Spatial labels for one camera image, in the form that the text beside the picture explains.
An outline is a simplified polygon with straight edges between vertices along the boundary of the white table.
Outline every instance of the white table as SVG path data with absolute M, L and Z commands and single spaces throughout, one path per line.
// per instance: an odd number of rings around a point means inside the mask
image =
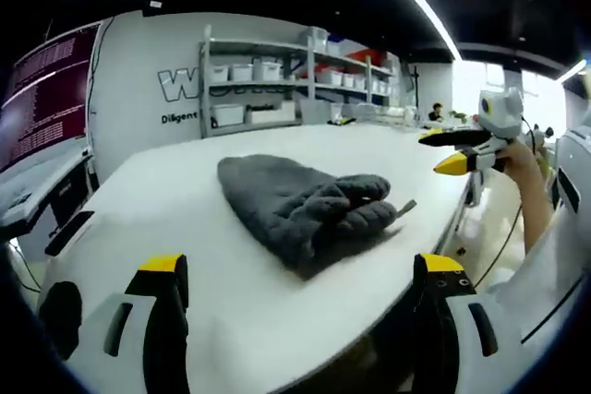
M 153 149 L 133 156 L 85 209 L 96 211 L 48 270 L 71 280 L 87 316 L 121 293 L 152 255 L 183 253 L 189 269 L 187 377 L 192 392 L 265 393 L 323 367 L 378 322 L 410 285 L 413 259 L 434 251 L 462 204 L 467 177 L 433 167 L 452 151 L 417 130 L 300 126 Z M 260 245 L 223 198 L 225 156 L 266 153 L 326 173 L 376 173 L 387 200 L 417 206 L 382 245 L 302 281 Z

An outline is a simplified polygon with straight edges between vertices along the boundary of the white wall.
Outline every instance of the white wall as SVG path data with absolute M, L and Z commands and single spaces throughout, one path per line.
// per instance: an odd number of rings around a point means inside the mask
M 585 114 L 589 111 L 589 101 L 583 99 L 571 91 L 564 91 L 566 104 L 566 127 L 574 128 L 583 122 Z
M 443 106 L 447 115 L 452 110 L 452 64 L 414 64 L 411 73 L 418 72 L 418 111 L 422 118 L 433 110 L 433 103 Z
M 115 18 L 103 40 L 90 98 L 90 135 L 101 182 L 133 153 L 200 137 L 199 119 L 162 123 L 163 115 L 198 111 L 197 80 L 188 82 L 177 101 L 166 101 L 158 73 L 195 75 L 198 44 L 208 24 L 213 37 L 276 42 L 296 42 L 305 28 L 219 13 L 144 18 L 133 12 Z

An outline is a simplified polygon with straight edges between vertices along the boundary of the hand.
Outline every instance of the hand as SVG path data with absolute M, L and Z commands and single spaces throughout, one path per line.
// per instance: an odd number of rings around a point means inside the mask
M 520 189 L 542 179 L 542 173 L 539 171 L 534 153 L 519 140 L 515 140 L 507 148 L 498 151 L 497 159 L 507 160 L 505 173 L 513 179 Z

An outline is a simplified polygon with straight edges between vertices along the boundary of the w logo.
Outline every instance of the w logo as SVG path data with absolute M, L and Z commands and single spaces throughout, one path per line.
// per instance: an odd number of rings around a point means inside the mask
M 180 101 L 181 95 L 185 99 L 199 97 L 199 74 L 196 67 L 191 71 L 180 68 L 174 73 L 170 70 L 160 71 L 158 79 L 166 101 Z

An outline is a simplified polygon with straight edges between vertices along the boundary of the window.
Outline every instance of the window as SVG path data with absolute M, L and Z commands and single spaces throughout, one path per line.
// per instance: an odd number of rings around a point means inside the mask
M 551 78 L 534 73 L 523 72 L 524 118 L 532 128 L 535 124 L 546 131 L 551 126 L 554 136 L 547 138 L 556 142 L 566 132 L 566 102 L 562 84 Z
M 500 65 L 486 64 L 487 86 L 505 89 L 505 72 Z
M 478 113 L 482 90 L 503 92 L 505 73 L 500 65 L 460 61 L 453 63 L 452 105 L 458 113 Z

